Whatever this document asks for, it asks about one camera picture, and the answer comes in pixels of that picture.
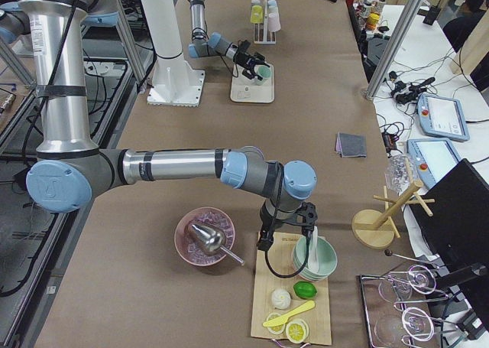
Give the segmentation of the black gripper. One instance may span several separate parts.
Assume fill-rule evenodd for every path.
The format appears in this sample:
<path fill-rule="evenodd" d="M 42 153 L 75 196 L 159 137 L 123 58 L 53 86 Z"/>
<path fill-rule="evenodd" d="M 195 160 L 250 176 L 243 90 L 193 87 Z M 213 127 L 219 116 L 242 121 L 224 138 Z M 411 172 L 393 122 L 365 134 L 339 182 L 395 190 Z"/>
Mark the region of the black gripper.
<path fill-rule="evenodd" d="M 235 48 L 235 54 L 232 58 L 233 62 L 242 67 L 241 75 L 248 80 L 254 80 L 256 71 L 256 66 L 266 66 L 270 65 L 266 61 L 266 57 L 258 52 L 253 55 L 249 53 L 243 54 L 238 52 L 238 45 L 232 45 Z"/>
<path fill-rule="evenodd" d="M 260 209 L 260 218 L 262 222 L 259 239 L 257 241 L 257 249 L 267 252 L 274 243 L 274 232 L 279 229 L 283 223 L 277 220 L 267 209 L 267 203 L 264 203 Z"/>

